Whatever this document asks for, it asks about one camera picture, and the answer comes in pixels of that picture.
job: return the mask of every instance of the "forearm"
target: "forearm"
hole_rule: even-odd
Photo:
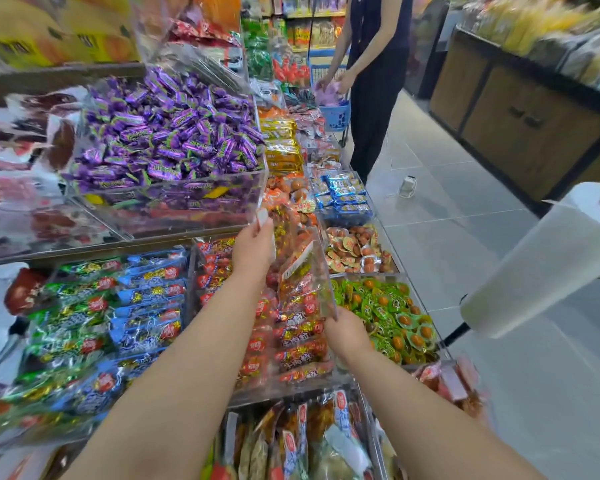
[[[120,398],[63,480],[90,478],[94,464],[104,480],[199,472],[231,398],[263,284],[229,277]]]
[[[344,60],[344,56],[351,45],[351,25],[349,24],[349,17],[342,26],[340,36],[336,40],[336,50],[331,59],[331,65],[329,66],[329,79],[333,79],[338,71],[338,68]]]
[[[384,355],[369,350],[349,365],[409,478],[544,478],[487,428]]]
[[[389,44],[389,42],[393,38],[394,33],[395,29],[383,30],[381,27],[380,30],[378,30],[378,32],[376,33],[376,35],[373,37],[373,39],[371,39],[371,42],[369,42],[369,45],[367,46],[365,51],[362,52],[362,55],[360,55],[356,63],[353,64],[349,70],[352,71],[353,74],[355,74],[356,76],[360,74],[360,72],[364,71],[364,69],[366,69],[368,65],[374,60],[376,60],[376,57],[382,53],[384,48]]]

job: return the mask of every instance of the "tile floor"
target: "tile floor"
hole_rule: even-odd
[[[418,179],[414,197],[388,196],[405,175]],[[405,93],[368,192],[442,335],[537,221]],[[460,353],[488,384],[504,441],[551,479],[600,478],[600,280],[502,339],[469,333]]]

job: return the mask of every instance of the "blue shopping basket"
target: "blue shopping basket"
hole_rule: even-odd
[[[329,71],[328,64],[312,64],[311,57],[328,57],[333,56],[334,49],[312,49],[307,57],[309,68],[311,69],[311,87],[313,87],[314,81],[318,81],[323,78]],[[347,67],[341,65],[336,72],[339,75],[346,71]],[[346,144],[347,129],[349,128],[349,121],[351,120],[351,102],[348,100],[347,103],[342,106],[320,106],[320,111],[327,121],[327,124],[331,127],[332,131],[343,131],[343,137],[340,142],[341,145]]]

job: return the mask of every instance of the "hand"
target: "hand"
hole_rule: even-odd
[[[374,349],[364,322],[341,306],[338,307],[338,319],[327,318],[324,330],[329,347],[347,366],[351,365],[353,358],[363,355],[362,352]]]
[[[340,83],[340,87],[338,88],[338,92],[340,94],[346,94],[348,90],[351,89],[353,83],[356,81],[356,75],[350,71],[346,70],[342,74],[338,76],[338,82]]]
[[[264,282],[275,257],[273,220],[267,217],[259,231],[258,223],[254,223],[236,236],[232,257],[233,273]]]
[[[315,87],[320,89],[321,91],[326,91],[327,86],[329,85],[329,83],[331,82],[332,79],[333,79],[333,76],[327,74],[326,76],[324,76],[322,79],[320,79],[318,81],[318,84],[316,84]]]

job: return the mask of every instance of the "white plastic roll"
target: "white plastic roll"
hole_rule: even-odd
[[[576,185],[460,306],[464,321],[497,339],[600,277],[600,184]]]

